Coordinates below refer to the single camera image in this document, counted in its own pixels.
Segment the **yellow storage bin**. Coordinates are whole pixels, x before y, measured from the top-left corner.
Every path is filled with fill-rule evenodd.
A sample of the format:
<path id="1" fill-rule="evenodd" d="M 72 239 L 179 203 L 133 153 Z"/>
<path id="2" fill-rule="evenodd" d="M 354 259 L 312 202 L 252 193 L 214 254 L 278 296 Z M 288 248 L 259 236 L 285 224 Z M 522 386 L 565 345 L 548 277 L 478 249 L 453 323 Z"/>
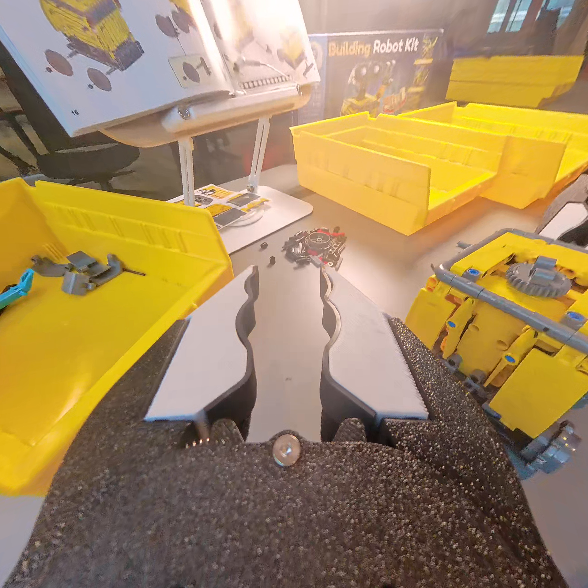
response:
<path id="1" fill-rule="evenodd" d="M 302 187 L 406 236 L 481 197 L 506 148 L 505 136 L 384 114 L 290 132 Z"/>
<path id="2" fill-rule="evenodd" d="M 453 61 L 445 99 L 537 108 L 570 91 L 583 55 L 478 56 Z"/>
<path id="3" fill-rule="evenodd" d="M 448 102 L 401 117 L 473 131 L 477 138 L 505 138 L 483 197 L 512 208 L 557 196 L 587 171 L 586 114 Z"/>
<path id="4" fill-rule="evenodd" d="M 52 182 L 1 182 L 1 288 L 82 252 L 128 271 L 85 295 L 35 274 L 1 313 L 1 495 L 44 496 L 94 407 L 233 279 L 208 210 Z"/>

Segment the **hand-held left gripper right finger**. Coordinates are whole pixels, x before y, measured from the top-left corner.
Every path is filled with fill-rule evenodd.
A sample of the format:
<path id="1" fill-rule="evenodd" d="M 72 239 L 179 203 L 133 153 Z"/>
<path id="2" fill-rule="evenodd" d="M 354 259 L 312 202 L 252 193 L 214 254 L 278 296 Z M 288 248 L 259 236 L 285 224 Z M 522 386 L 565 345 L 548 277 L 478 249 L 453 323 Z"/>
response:
<path id="1" fill-rule="evenodd" d="M 330 442 L 343 421 L 358 419 L 367 438 L 385 419 L 429 419 L 428 408 L 393 332 L 390 317 L 331 267 L 320 271 L 322 355 L 320 436 Z"/>

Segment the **printed cardboard toy box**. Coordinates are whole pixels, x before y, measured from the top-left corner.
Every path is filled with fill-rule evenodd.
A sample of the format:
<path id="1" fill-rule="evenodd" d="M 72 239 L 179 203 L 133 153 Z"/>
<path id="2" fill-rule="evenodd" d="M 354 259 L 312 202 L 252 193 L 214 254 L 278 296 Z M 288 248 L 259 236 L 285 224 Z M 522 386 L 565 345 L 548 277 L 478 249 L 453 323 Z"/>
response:
<path id="1" fill-rule="evenodd" d="M 299 124 L 368 113 L 398 115 L 426 96 L 442 56 L 443 29 L 310 35 L 320 83 L 299 109 Z"/>

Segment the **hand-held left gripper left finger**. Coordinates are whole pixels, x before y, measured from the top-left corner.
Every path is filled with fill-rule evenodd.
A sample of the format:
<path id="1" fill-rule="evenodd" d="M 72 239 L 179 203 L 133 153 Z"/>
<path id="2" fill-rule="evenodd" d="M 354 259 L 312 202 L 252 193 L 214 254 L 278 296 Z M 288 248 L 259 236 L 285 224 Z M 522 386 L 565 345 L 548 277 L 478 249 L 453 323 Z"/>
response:
<path id="1" fill-rule="evenodd" d="M 193 311 L 165 359 L 145 421 L 191 423 L 202 441 L 221 420 L 247 439 L 256 403 L 258 267 L 248 267 Z"/>

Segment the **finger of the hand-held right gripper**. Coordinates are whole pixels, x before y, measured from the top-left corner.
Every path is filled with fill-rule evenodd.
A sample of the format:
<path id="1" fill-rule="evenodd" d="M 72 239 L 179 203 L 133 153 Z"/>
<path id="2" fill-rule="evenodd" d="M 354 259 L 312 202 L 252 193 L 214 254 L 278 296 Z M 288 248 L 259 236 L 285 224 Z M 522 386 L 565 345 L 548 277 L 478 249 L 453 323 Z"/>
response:
<path id="1" fill-rule="evenodd" d="M 580 175 L 555 198 L 536 233 L 578 247 L 587 246 L 587 175 Z"/>

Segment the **teal brick separator tool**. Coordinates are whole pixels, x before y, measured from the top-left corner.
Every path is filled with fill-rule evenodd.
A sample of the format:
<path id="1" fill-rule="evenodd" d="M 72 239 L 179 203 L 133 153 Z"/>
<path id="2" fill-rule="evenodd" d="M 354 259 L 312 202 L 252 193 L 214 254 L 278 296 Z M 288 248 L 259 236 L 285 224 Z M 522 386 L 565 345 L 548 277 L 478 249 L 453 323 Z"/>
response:
<path id="1" fill-rule="evenodd" d="M 33 269 L 27 269 L 21 275 L 18 283 L 9 285 L 3 290 L 1 293 L 1 313 L 8 306 L 28 295 L 32 288 L 34 274 Z"/>

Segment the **pile of grey brick pieces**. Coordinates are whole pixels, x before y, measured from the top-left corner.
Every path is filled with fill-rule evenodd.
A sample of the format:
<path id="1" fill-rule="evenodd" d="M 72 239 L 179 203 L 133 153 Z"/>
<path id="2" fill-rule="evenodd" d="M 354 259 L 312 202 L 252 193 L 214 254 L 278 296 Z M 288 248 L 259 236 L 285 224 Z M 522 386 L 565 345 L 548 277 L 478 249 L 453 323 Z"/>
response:
<path id="1" fill-rule="evenodd" d="M 31 269 L 43 277 L 61 278 L 62 291 L 75 296 L 84 296 L 123 273 L 146 277 L 146 273 L 125 266 L 115 254 L 107 254 L 106 263 L 83 251 L 70 254 L 66 260 L 66 263 L 57 263 L 46 256 L 34 255 Z"/>

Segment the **building windows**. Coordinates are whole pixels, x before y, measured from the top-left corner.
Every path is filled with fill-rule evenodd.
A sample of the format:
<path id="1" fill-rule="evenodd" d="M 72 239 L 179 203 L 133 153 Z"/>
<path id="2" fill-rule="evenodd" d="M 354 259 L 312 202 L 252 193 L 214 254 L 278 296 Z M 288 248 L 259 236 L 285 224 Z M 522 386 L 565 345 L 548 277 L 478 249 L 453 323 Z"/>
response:
<path id="1" fill-rule="evenodd" d="M 587 1 L 494 1 L 481 46 L 489 55 L 583 55 Z"/>

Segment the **grey desk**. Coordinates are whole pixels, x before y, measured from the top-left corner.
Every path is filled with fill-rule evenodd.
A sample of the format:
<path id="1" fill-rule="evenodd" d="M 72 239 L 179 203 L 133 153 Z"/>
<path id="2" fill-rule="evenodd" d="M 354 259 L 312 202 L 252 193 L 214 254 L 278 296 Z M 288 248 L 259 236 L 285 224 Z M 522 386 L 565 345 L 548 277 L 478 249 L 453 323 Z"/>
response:
<path id="1" fill-rule="evenodd" d="M 335 225 L 347 234 L 339 273 L 389 315 L 404 320 L 431 265 L 447 261 L 456 244 L 476 243 L 503 228 L 534 231 L 549 197 L 519 210 L 485 199 L 412 236 L 403 236 L 341 205 L 301 188 L 293 165 L 262 173 L 262 184 L 310 203 L 311 216 L 265 240 L 231 254 L 234 273 L 259 267 L 260 291 L 254 306 L 256 327 L 250 341 L 258 384 L 249 442 L 266 442 L 282 430 L 320 439 L 319 380 L 323 349 L 318 269 L 296 268 L 281 248 L 294 233 Z M 267 267 L 270 256 L 276 265 Z M 543 540 L 570 587 L 587 587 L 587 407 L 567 418 L 583 442 L 571 463 L 554 474 L 537 474 L 523 486 Z M 26 545 L 42 498 L 1 496 L 1 587 Z"/>

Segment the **building instruction booklet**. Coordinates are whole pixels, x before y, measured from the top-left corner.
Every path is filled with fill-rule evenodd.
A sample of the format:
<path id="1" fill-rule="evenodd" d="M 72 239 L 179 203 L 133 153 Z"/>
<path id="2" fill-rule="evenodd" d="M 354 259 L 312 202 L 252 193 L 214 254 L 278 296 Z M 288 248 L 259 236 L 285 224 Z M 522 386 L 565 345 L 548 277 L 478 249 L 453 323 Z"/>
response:
<path id="1" fill-rule="evenodd" d="M 70 137 L 320 83 L 298 1 L 1 1 L 1 43 Z"/>

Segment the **yellow toy brick vehicle model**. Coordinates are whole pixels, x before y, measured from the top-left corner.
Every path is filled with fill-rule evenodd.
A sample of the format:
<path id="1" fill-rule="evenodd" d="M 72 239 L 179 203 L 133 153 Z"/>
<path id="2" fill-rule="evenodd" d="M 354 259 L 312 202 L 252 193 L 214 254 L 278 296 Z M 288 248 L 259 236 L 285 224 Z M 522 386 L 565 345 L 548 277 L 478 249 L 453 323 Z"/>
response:
<path id="1" fill-rule="evenodd" d="M 461 380 L 522 479 L 581 442 L 587 405 L 587 246 L 503 229 L 432 266 L 407 327 Z"/>

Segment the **yellow printed sticker sheet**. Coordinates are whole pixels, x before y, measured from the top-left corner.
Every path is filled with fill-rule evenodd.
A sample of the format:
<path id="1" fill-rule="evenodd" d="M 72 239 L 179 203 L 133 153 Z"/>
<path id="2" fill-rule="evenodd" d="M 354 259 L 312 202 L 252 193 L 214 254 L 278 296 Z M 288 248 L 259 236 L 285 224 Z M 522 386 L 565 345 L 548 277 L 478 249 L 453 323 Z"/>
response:
<path id="1" fill-rule="evenodd" d="M 207 210 L 217 229 L 222 231 L 230 226 L 256 222 L 271 199 L 247 190 L 235 192 L 210 184 L 195 189 L 194 203 L 195 207 Z"/>

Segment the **pile of black brick parts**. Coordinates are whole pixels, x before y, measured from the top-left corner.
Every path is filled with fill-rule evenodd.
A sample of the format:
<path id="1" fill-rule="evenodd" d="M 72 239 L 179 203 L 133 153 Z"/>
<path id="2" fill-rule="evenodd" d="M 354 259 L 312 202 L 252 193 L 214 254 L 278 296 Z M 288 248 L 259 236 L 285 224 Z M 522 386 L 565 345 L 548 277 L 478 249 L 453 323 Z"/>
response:
<path id="1" fill-rule="evenodd" d="M 335 226 L 332 231 L 318 227 L 294 234 L 284 242 L 282 251 L 285 258 L 296 266 L 313 264 L 316 267 L 328 266 L 338 270 L 347 240 L 339 226 Z"/>

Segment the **black office chair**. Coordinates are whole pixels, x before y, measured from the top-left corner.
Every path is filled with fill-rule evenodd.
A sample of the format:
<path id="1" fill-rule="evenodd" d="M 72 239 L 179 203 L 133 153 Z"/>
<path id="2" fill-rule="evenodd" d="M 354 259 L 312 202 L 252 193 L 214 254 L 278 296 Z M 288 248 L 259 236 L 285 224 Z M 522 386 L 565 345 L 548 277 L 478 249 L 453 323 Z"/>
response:
<path id="1" fill-rule="evenodd" d="M 20 109 L 1 111 L 1 123 L 7 124 L 35 158 L 36 168 L 50 180 L 70 186 L 95 183 L 102 190 L 121 194 L 112 185 L 114 178 L 129 175 L 129 169 L 140 157 L 140 150 L 122 143 L 107 143 L 83 148 L 40 153 L 17 120 Z"/>

